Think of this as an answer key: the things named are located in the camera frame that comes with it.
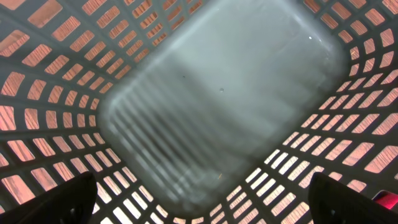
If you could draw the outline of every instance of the basket bottom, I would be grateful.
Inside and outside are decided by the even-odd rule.
[[[296,1],[219,0],[108,93],[99,126],[169,212],[210,211],[346,74]]]

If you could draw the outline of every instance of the plastic surface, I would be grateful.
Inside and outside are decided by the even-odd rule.
[[[320,103],[347,62],[294,1],[209,2],[108,93],[99,126],[164,207],[200,215]]]

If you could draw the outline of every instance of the grid pattern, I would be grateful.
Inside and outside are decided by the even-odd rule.
[[[96,127],[96,107],[204,0],[0,1],[0,212],[90,170],[92,223],[311,223],[323,172],[367,197],[398,193],[398,3],[298,0],[351,57],[342,85],[202,217],[168,214]]]
[[[0,1],[0,213],[91,171],[90,222],[168,217],[101,137],[97,106],[204,3]]]

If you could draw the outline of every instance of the gray plastic basket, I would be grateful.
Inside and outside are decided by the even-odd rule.
[[[309,223],[314,172],[397,194],[397,13],[393,0],[0,1],[0,206],[86,170],[102,224]]]

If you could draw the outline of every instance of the red object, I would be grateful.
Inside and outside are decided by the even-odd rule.
[[[386,192],[384,196],[376,200],[376,203],[391,210],[398,203],[398,195]]]

